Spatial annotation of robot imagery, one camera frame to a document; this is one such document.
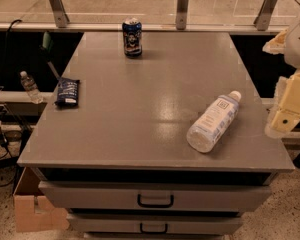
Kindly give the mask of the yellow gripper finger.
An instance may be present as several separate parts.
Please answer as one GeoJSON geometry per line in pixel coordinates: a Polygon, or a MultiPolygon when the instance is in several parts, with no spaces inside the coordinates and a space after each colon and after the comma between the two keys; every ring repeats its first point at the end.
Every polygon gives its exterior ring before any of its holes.
{"type": "Polygon", "coordinates": [[[285,39],[287,32],[288,30],[285,29],[278,33],[270,41],[266,42],[262,48],[262,51],[273,55],[283,54],[285,51],[285,39]]]}
{"type": "Polygon", "coordinates": [[[279,77],[265,134],[274,139],[285,137],[300,122],[300,69],[289,78],[279,77]]]}

